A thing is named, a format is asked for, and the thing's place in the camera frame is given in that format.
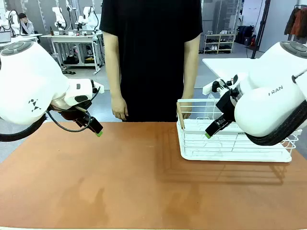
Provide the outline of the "person's left hand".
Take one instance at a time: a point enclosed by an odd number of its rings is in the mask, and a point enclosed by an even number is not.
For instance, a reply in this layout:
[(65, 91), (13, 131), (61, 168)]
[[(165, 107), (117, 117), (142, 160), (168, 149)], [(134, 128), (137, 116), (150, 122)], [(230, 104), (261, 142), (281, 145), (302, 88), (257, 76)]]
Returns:
[[(192, 99), (193, 96), (194, 95), (192, 92), (184, 92), (182, 95), (182, 99)], [(192, 111), (191, 102), (181, 103), (181, 112), (182, 112), (183, 119), (188, 119), (191, 115), (191, 111)]]

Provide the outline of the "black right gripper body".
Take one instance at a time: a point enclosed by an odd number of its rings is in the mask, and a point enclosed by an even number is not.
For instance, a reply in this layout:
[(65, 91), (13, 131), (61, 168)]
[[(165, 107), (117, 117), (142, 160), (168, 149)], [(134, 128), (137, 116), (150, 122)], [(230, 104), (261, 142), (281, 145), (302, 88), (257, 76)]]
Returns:
[(231, 101), (233, 90), (228, 90), (216, 103), (216, 107), (222, 112), (225, 120), (235, 120), (235, 106)]

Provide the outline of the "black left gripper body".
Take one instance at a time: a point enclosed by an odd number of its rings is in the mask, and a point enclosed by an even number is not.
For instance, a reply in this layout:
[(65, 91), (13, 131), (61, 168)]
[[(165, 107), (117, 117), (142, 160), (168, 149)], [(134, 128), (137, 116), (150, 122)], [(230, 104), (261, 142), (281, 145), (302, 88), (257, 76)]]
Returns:
[(76, 107), (80, 107), (82, 109), (88, 110), (88, 108), (92, 105), (92, 102), (82, 102), (79, 103), (73, 107), (71, 107), (68, 110), (59, 112), (63, 118), (66, 120), (72, 120), (75, 121), (79, 118), (85, 118), (87, 117), (86, 112), (82, 112), (81, 110), (78, 110)]

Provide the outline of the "person's right hand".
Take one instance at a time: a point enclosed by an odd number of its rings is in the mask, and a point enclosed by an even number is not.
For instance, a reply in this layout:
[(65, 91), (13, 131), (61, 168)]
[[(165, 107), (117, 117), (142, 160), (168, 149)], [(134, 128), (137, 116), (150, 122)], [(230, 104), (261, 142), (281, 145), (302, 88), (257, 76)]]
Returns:
[(128, 115), (128, 108), (126, 101), (122, 96), (111, 96), (111, 107), (112, 113), (115, 118), (120, 119), (122, 121), (126, 121)]

